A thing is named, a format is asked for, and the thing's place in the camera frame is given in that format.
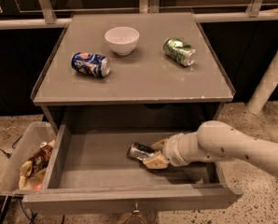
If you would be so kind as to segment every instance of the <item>terrazzo floor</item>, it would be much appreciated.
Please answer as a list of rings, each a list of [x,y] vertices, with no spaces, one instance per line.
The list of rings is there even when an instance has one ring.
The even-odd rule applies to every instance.
[[[0,148],[11,153],[12,144],[26,127],[42,116],[0,117]],[[243,103],[226,104],[218,120],[256,138],[278,143],[278,102],[268,102],[254,115]],[[0,178],[8,159],[0,152]],[[177,224],[177,223],[278,223],[278,179],[244,161],[220,163],[228,186],[241,188],[243,197],[225,210],[150,212],[132,214],[92,214],[65,216],[64,223]],[[60,216],[38,215],[35,223],[62,223]],[[18,200],[13,200],[4,223],[29,223]]]

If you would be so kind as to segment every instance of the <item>plastic bin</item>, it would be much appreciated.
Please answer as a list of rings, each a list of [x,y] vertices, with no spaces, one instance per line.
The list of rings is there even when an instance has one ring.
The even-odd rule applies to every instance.
[[[21,196],[36,190],[20,190],[20,167],[39,149],[42,142],[50,142],[56,135],[48,122],[32,122],[18,141],[7,168],[0,180],[0,195]]]

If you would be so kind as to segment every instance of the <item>bowl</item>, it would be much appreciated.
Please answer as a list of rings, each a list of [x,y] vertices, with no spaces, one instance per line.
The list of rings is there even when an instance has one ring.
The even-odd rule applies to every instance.
[[[118,55],[129,55],[137,46],[139,32],[132,27],[119,26],[107,31],[104,35],[109,47]]]

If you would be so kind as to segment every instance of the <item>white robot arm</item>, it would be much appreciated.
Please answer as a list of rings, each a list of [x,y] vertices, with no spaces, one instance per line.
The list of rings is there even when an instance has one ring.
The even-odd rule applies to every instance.
[[[195,133],[176,134],[165,141],[163,156],[172,166],[193,161],[236,158],[278,177],[278,144],[256,139],[219,121],[207,121]]]

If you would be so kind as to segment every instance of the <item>black metal leg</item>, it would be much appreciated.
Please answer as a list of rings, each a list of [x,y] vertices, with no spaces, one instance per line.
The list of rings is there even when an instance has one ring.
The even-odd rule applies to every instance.
[[[12,199],[12,197],[6,196],[4,202],[2,203],[2,205],[0,207],[0,224],[2,224],[3,221],[5,220],[5,217],[7,214],[7,209],[9,207],[11,199]]]

